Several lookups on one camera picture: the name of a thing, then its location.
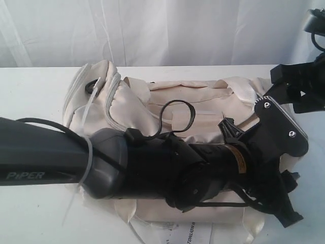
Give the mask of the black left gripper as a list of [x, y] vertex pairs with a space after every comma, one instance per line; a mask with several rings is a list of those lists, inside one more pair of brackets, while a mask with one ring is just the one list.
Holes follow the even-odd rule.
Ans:
[[181, 169], [169, 206], [181, 211], [195, 207], [244, 207], [272, 211], [284, 228], [303, 220], [288, 194], [297, 187], [297, 173], [280, 170], [280, 155], [264, 154], [243, 144], [190, 144], [188, 164]]

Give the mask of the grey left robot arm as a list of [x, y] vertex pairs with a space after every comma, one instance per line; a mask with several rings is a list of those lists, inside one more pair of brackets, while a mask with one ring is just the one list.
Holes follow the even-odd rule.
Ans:
[[163, 200], [181, 212], [251, 207], [284, 227], [302, 219], [289, 199], [297, 173], [238, 140], [188, 144], [172, 133], [135, 140], [104, 128], [84, 138], [52, 121], [1, 119], [1, 185], [78, 183], [94, 199]]

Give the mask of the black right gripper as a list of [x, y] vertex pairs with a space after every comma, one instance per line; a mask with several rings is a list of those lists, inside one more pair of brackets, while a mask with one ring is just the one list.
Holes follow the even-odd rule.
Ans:
[[294, 112], [324, 111], [324, 58], [310, 63], [277, 65], [270, 71], [271, 88], [265, 96], [292, 104]]

